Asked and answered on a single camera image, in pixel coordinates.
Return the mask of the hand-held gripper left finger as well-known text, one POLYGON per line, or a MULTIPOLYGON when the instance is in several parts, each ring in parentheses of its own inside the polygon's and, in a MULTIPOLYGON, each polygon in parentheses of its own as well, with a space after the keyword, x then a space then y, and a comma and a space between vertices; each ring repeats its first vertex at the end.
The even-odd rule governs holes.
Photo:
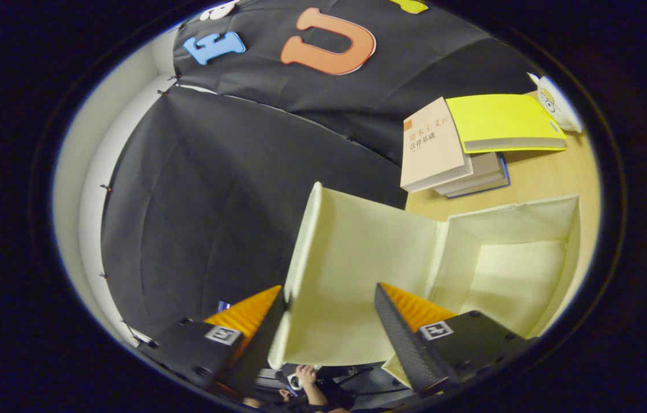
POLYGON ((283 287, 276 285, 203 321, 175 322, 138 350, 203 391, 245 396, 267 364, 284 312, 283 287))

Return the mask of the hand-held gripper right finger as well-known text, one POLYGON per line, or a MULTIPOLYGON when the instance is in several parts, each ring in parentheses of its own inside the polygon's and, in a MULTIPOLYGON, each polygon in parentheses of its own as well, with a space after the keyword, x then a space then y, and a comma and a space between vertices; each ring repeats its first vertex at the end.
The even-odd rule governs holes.
POLYGON ((457 315, 384 282, 376 285, 374 303, 410 387, 423 396, 454 393, 536 341, 478 310, 457 315))

